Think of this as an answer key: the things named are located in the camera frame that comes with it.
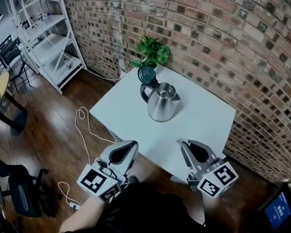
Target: electric kettle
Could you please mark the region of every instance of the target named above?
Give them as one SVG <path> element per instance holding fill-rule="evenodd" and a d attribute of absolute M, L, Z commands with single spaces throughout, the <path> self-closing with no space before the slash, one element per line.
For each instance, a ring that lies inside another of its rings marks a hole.
<path fill-rule="evenodd" d="M 176 89 L 169 83 L 158 83 L 155 70 L 149 66 L 143 66 L 138 69 L 138 77 L 142 82 L 140 86 L 140 95 L 147 103 L 147 111 L 150 117 L 158 122 L 170 120 L 176 111 L 180 96 Z M 152 91 L 148 96 L 146 88 Z"/>

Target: brick wall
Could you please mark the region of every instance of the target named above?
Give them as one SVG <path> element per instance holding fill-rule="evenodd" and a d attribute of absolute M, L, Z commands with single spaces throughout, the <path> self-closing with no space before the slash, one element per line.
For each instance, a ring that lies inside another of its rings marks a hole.
<path fill-rule="evenodd" d="M 291 179 L 291 0 L 65 0 L 88 67 L 129 71 L 143 34 L 169 68 L 237 110 L 225 153 L 266 179 Z"/>

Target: power strip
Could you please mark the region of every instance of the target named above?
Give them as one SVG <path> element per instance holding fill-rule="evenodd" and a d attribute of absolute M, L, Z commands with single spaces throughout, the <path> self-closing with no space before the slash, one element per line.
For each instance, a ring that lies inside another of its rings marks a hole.
<path fill-rule="evenodd" d="M 73 208 L 74 210 L 79 210 L 81 206 L 79 204 L 75 204 L 73 202 L 69 203 L 70 207 Z"/>

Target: office chair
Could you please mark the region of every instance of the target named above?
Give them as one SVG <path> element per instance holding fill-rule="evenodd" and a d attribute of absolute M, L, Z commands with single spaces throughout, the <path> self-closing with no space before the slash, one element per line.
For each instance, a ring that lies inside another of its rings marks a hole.
<path fill-rule="evenodd" d="M 23 216 L 41 217 L 41 206 L 47 216 L 55 217 L 54 211 L 49 212 L 43 203 L 42 196 L 47 197 L 50 206 L 52 198 L 56 197 L 61 200 L 63 196 L 50 193 L 48 188 L 41 183 L 43 173 L 47 174 L 48 171 L 41 169 L 38 178 L 35 178 L 23 165 L 7 165 L 0 160 L 0 177 L 9 176 L 8 184 L 10 186 L 10 190 L 7 191 L 2 191 L 0 186 L 0 204 L 4 206 L 4 197 L 11 196 L 16 212 Z"/>
<path fill-rule="evenodd" d="M 15 85 L 15 89 L 16 89 L 17 93 L 18 93 L 17 86 L 18 86 L 19 84 L 25 82 L 25 80 L 24 80 L 23 77 L 21 76 L 23 73 L 25 73 L 25 75 L 26 75 L 26 78 L 27 78 L 27 81 L 28 81 L 29 86 L 32 87 L 32 86 L 30 85 L 30 83 L 29 83 L 29 79 L 28 79 L 28 76 L 27 76 L 26 71 L 29 70 L 29 68 L 30 68 L 32 71 L 34 71 L 34 70 L 33 70 L 33 69 L 32 69 L 32 68 L 31 68 L 31 67 L 30 67 L 30 66 L 29 66 L 29 65 L 28 65 L 28 64 L 23 60 L 23 57 L 21 56 L 20 50 L 19 50 L 17 47 L 16 47 L 15 49 L 13 49 L 12 51 L 10 51 L 9 53 L 6 54 L 6 56 L 5 56 L 5 62 L 7 63 L 7 65 L 10 65 L 11 62 L 12 62 L 15 58 L 17 58 L 18 56 L 20 56 L 20 59 L 21 59 L 21 62 L 22 62 L 22 63 L 21 63 L 21 68 L 20 68 L 18 74 L 14 74 L 14 71 L 12 70 L 12 67 L 10 67 L 10 70 L 12 71 L 12 75 L 11 75 L 11 78 L 10 78 L 10 82 L 13 82 L 13 83 L 14 83 L 14 85 Z M 16 80 L 17 78 L 21 78 L 23 81 L 20 82 L 20 83 L 18 83 L 18 84 L 16 84 L 16 83 L 15 83 L 15 80 Z"/>

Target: green plant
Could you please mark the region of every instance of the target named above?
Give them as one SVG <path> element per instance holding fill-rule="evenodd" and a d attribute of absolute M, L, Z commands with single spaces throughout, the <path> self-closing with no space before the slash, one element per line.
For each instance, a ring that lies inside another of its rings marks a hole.
<path fill-rule="evenodd" d="M 131 61 L 133 67 L 150 66 L 155 68 L 157 64 L 165 64 L 169 56 L 169 47 L 163 45 L 160 39 L 143 35 L 138 46 L 138 51 L 146 56 L 143 60 Z"/>

